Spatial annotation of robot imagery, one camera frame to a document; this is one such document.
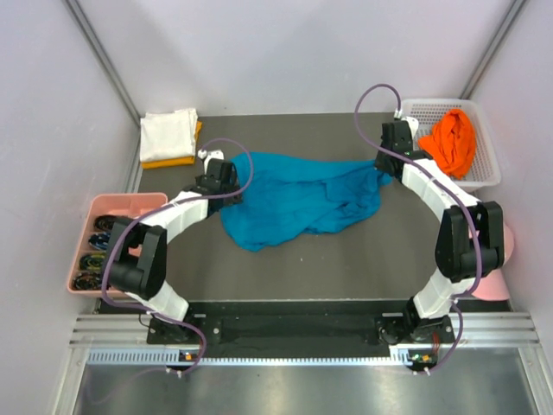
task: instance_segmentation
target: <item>pink tray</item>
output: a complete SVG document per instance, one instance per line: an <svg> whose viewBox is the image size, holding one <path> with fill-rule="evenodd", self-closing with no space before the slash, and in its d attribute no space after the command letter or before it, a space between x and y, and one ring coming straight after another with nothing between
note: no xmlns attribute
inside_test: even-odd
<svg viewBox="0 0 553 415"><path fill-rule="evenodd" d="M79 260L86 253L98 252L88 245L88 239L93 233L97 233L94 229L94 220L102 214L114 214L119 216L129 216L136 218L141 214L145 214L155 208L158 208L167 203L167 196L163 193L139 193L139 194L121 194L121 195L98 195L92 201L88 216L86 216L85 226L80 235L80 243L77 245L75 256L73 258L73 266L69 272L67 279L67 289L73 294L78 294L87 297L102 297L100 290L74 290L73 279L80 272ZM111 298L122 298L126 295L118 290L108 290Z"/></svg>

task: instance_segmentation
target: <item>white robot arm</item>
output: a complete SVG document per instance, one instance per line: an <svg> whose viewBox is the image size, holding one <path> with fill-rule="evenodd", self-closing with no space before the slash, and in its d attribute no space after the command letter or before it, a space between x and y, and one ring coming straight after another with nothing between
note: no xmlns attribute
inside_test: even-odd
<svg viewBox="0 0 553 415"><path fill-rule="evenodd" d="M239 189L234 164L224 160L223 152L201 151L204 175L196 184L182 190L168 205L171 208L152 214L135 226L124 240L111 267L109 284L136 299L160 316L182 321L188 302L165 281L167 244L194 223L206 219L229 204L240 202L239 197L218 200L195 200L178 203L203 195L225 195ZM131 218L118 218L111 231L107 248L109 256ZM130 248L141 246L138 256Z"/></svg>
<svg viewBox="0 0 553 415"><path fill-rule="evenodd" d="M504 262L503 212L495 202L481 202L457 186L442 173L434 160L423 151L413 150L418 122L404 118L383 124L382 146L413 161L407 164L380 151L375 166L396 177L415 192L441 222L435 246L436 270L426 286L404 308L401 327L382 327L381 339L394 344L410 337L423 339L443 325L455 296L474 284L476 253L469 237L467 218L458 203L436 185L438 181L459 198L467 208L479 233L482 277ZM428 178L418 167L431 173Z"/></svg>

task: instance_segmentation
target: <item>teal towel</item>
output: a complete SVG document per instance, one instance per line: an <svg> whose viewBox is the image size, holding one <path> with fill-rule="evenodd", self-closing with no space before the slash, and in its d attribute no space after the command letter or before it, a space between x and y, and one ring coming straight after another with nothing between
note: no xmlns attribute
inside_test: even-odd
<svg viewBox="0 0 553 415"><path fill-rule="evenodd" d="M276 246L300 233L337 233L374 215L379 188L391 178L374 161L316 162L251 153L254 177L242 203L221 210L234 241L249 251ZM250 175L245 154L232 159L238 179Z"/></svg>

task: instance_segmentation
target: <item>white wall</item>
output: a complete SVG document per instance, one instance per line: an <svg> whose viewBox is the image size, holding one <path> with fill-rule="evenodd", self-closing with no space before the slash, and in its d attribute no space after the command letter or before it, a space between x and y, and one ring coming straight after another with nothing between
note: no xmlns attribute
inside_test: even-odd
<svg viewBox="0 0 553 415"><path fill-rule="evenodd" d="M351 112L378 82L458 96L511 2L80 1L140 112L202 115Z"/></svg>
<svg viewBox="0 0 553 415"><path fill-rule="evenodd" d="M515 234L504 274L514 303L529 310L553 365L553 3L531 0L474 95L494 130L502 172L481 192L498 201Z"/></svg>
<svg viewBox="0 0 553 415"><path fill-rule="evenodd" d="M61 1L0 20L0 413L43 414L75 316L66 292L89 201L120 191L137 130Z"/></svg>

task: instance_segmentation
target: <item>floor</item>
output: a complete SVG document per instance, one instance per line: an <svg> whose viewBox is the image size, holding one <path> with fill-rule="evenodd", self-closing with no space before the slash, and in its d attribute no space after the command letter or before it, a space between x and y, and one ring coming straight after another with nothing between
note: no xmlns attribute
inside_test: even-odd
<svg viewBox="0 0 553 415"><path fill-rule="evenodd" d="M405 367L201 367L131 380L141 370L87 367L75 415L537 414L516 349L459 350L423 378Z"/></svg>
<svg viewBox="0 0 553 415"><path fill-rule="evenodd" d="M380 141L390 114L362 116ZM230 137L251 151L323 161L367 160L376 151L353 127L352 114L203 118L200 143ZM239 150L217 145L226 157ZM201 166L143 172L139 191L169 199L194 182ZM247 252L234 244L216 214L192 226L168 247L167 281L189 300L408 298L435 269L438 221L399 183L382 188L382 206L370 219L337 234L301 235L277 247Z"/></svg>

